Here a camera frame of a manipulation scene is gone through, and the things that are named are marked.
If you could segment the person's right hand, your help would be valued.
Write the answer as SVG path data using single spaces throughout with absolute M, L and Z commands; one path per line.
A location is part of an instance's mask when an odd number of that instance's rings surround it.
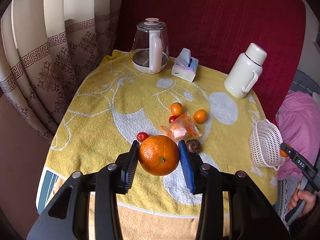
M 297 206 L 297 203 L 299 200 L 304 200 L 305 201 L 305 206 L 302 210 L 302 212 L 299 214 L 299 218 L 306 215 L 307 213 L 309 213 L 313 207 L 315 206 L 316 203 L 316 196 L 317 196 L 317 192 L 309 192 L 306 190 L 300 190 L 300 185 L 301 182 L 299 182 L 297 184 L 297 187 L 290 199 L 290 202 L 288 204 L 288 209 L 292 210 L 294 207 Z

